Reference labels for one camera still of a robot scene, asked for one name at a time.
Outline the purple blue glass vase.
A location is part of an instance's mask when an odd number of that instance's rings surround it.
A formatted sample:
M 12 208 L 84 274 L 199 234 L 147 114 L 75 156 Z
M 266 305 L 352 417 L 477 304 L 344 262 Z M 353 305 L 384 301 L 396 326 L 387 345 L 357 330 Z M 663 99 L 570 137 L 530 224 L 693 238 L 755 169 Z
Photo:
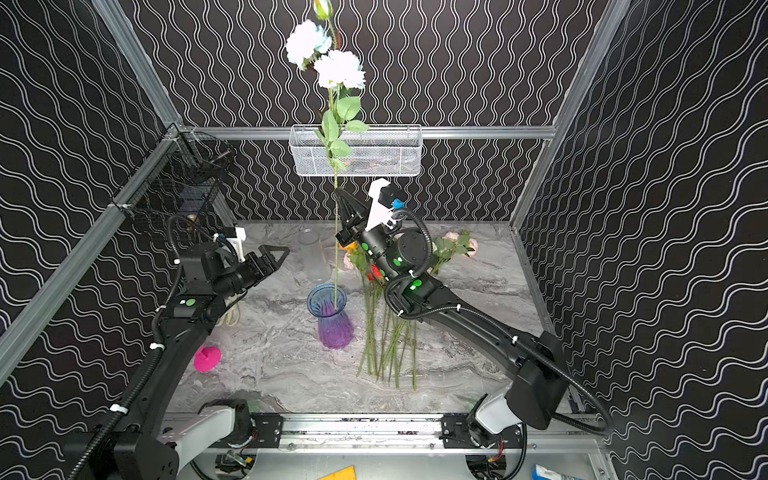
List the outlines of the purple blue glass vase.
M 318 338 L 329 349 L 343 349 L 354 338 L 346 305 L 345 291 L 333 284 L 319 285 L 307 297 L 307 309 L 317 321 Z

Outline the white light-blue flower stem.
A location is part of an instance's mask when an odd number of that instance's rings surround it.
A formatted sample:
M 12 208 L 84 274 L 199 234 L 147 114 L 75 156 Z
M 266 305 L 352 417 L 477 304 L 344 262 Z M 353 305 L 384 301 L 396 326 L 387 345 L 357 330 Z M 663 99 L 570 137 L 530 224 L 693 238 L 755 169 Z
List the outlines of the white light-blue flower stem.
M 347 169 L 343 159 L 351 154 L 351 148 L 341 139 L 343 130 L 361 124 L 356 120 L 360 98 L 353 93 L 365 88 L 365 72 L 359 57 L 341 48 L 333 3 L 312 1 L 310 8 L 314 18 L 294 27 L 285 42 L 285 53 L 298 70 L 313 70 L 318 86 L 327 93 L 327 107 L 316 134 L 332 169 L 333 185 L 337 186 L 339 174 Z

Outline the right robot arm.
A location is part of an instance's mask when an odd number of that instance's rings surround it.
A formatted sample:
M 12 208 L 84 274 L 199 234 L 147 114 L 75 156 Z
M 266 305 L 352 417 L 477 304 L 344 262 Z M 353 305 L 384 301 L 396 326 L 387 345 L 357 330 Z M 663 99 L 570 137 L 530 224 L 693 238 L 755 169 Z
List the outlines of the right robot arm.
M 552 421 L 600 437 L 614 432 L 607 406 L 569 373 L 559 339 L 493 318 L 431 274 L 435 240 L 425 222 L 402 204 L 398 190 L 383 182 L 367 200 L 341 187 L 333 197 L 341 217 L 336 238 L 342 246 L 357 244 L 376 267 L 373 276 L 384 285 L 390 311 L 448 332 L 494 361 L 509 379 L 507 389 L 483 396 L 468 414 L 470 444 L 497 446 L 509 427 L 545 430 Z

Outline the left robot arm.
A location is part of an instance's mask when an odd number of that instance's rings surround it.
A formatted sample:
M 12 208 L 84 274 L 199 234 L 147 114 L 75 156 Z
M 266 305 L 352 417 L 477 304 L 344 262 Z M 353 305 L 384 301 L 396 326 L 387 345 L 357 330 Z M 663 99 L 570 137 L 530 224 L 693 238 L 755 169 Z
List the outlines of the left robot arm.
M 68 434 L 64 453 L 72 479 L 173 479 L 188 457 L 181 438 L 164 440 L 162 421 L 182 374 L 215 324 L 289 255 L 262 245 L 238 258 L 233 247 L 208 241 L 178 251 L 171 294 L 151 322 L 147 356 L 96 429 Z

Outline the clear glass jar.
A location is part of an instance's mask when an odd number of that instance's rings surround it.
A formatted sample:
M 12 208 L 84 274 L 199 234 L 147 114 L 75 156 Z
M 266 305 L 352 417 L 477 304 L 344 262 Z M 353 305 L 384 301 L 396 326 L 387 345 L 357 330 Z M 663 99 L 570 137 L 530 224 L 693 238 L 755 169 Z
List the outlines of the clear glass jar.
M 307 277 L 315 282 L 325 282 L 330 271 L 324 257 L 320 235 L 310 228 L 301 231 L 298 238 L 300 253 Z

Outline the pink rose spray right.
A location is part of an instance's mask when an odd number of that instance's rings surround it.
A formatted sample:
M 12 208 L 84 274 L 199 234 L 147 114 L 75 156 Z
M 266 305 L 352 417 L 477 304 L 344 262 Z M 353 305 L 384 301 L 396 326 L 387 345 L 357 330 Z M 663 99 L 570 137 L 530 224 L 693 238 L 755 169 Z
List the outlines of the pink rose spray right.
M 440 269 L 454 257 L 472 257 L 477 253 L 478 242 L 470 236 L 468 230 L 448 232 L 433 244 L 433 265 L 431 273 L 437 275 Z

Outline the magenta silicone cup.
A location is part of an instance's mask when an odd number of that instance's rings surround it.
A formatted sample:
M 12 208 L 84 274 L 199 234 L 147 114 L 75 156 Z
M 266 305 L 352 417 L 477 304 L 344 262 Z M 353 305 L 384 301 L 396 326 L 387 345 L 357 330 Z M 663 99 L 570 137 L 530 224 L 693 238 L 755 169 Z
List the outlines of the magenta silicone cup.
M 222 359 L 222 352 L 218 347 L 202 347 L 193 358 L 193 366 L 197 372 L 207 373 L 217 367 Z

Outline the blue white box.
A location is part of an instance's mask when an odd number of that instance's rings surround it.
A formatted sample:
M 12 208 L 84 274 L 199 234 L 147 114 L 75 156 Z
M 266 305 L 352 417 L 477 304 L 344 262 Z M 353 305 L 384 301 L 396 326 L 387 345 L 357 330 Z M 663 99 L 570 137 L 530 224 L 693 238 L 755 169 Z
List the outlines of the blue white box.
M 540 464 L 536 464 L 532 471 L 533 480 L 581 480 L 578 477 L 563 474 L 561 472 L 549 469 Z

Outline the white mesh wall basket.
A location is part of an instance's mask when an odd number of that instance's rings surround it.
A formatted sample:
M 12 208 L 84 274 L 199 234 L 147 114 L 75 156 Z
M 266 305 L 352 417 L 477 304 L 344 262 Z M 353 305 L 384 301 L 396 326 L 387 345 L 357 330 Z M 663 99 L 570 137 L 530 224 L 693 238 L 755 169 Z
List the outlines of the white mesh wall basket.
M 333 165 L 318 125 L 295 125 L 289 149 L 296 173 L 305 177 L 415 177 L 421 172 L 422 128 L 416 124 L 373 125 L 366 132 L 344 132 L 349 153 Z

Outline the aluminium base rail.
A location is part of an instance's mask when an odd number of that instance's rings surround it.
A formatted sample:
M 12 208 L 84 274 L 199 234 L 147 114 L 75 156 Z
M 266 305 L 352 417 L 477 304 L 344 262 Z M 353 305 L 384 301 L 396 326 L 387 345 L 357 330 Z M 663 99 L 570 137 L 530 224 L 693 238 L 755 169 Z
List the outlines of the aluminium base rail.
M 510 427 L 504 446 L 472 442 L 464 414 L 254 413 L 255 439 L 244 447 L 216 443 L 210 452 L 252 454 L 495 454 L 522 447 Z

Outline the yellow object below rail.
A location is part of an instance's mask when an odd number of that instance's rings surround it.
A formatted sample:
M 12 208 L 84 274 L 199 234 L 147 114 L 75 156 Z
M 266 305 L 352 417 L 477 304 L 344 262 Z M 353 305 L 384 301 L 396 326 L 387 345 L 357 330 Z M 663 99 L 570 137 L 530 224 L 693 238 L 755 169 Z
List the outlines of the yellow object below rail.
M 353 466 L 345 467 L 329 475 L 321 477 L 319 480 L 356 480 L 357 475 Z

